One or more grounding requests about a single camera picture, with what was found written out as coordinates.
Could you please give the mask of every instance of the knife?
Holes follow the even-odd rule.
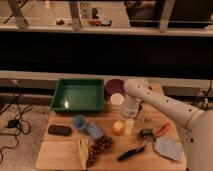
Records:
[[[142,153],[145,150],[145,147],[146,146],[129,150],[129,151],[125,152],[124,154],[122,154],[121,156],[119,156],[117,158],[117,160],[118,161],[122,161],[122,160],[127,159],[127,158],[129,158],[131,156],[134,156],[134,155],[136,155],[138,153]]]

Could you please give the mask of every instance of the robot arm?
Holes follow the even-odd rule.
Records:
[[[121,113],[136,117],[141,100],[148,102],[190,132],[187,171],[213,170],[213,111],[160,95],[148,88],[145,79],[129,79],[124,84],[126,96]]]
[[[143,100],[191,132],[196,120],[204,113],[197,107],[151,91],[145,79],[129,79],[125,82],[124,89],[127,95],[123,103],[122,114],[126,117],[135,117],[138,105]]]

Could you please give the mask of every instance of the glass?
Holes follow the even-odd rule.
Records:
[[[23,16],[14,17],[14,9],[8,5],[9,0],[1,0],[0,30],[2,28],[46,32],[78,30],[92,33],[148,35],[162,33],[181,35],[182,31],[185,31],[187,34],[213,35],[212,0],[203,0],[202,4],[199,4],[198,0],[187,0],[187,3],[185,0],[10,1],[18,4]],[[20,27],[20,20],[26,20],[27,24]]]

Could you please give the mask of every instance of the red object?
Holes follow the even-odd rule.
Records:
[[[101,25],[101,21],[97,20],[97,19],[89,19],[88,23],[92,26],[100,26]]]
[[[171,128],[171,124],[170,123],[164,124],[162,126],[162,128],[155,133],[155,138],[158,138],[158,137],[161,137],[161,136],[165,135],[170,128]]]

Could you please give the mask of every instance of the green plastic bin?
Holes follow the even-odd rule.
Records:
[[[103,108],[103,79],[60,79],[50,105],[56,113],[97,113]]]

